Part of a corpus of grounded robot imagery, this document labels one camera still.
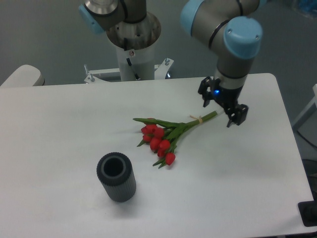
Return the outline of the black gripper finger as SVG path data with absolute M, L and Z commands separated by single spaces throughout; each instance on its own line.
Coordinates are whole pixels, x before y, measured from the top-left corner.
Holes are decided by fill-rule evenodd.
M 247 117 L 249 107 L 245 104 L 238 103 L 223 103 L 223 109 L 226 115 L 229 118 L 227 127 L 231 127 L 233 124 L 240 125 L 242 124 Z
M 212 78 L 210 76 L 204 78 L 198 88 L 198 94 L 202 96 L 204 101 L 203 107 L 207 107 L 211 100 L 214 100 L 213 90 L 212 90 Z

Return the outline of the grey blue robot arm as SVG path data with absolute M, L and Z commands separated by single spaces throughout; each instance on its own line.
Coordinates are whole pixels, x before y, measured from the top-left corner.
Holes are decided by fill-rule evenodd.
M 213 77 L 198 89 L 204 105 L 215 101 L 240 125 L 248 107 L 238 97 L 261 46 L 263 30 L 250 14 L 263 0 L 190 0 L 183 7 L 184 31 L 213 51 L 218 59 Z M 159 20 L 147 10 L 144 0 L 87 0 L 79 13 L 96 34 L 106 33 L 116 47 L 122 81 L 155 78 L 154 45 L 160 37 Z

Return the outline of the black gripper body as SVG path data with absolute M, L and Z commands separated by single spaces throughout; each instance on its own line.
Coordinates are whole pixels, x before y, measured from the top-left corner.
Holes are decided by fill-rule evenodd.
M 238 97 L 243 87 L 226 89 L 216 81 L 211 87 L 212 99 L 224 109 L 234 109 L 238 105 Z

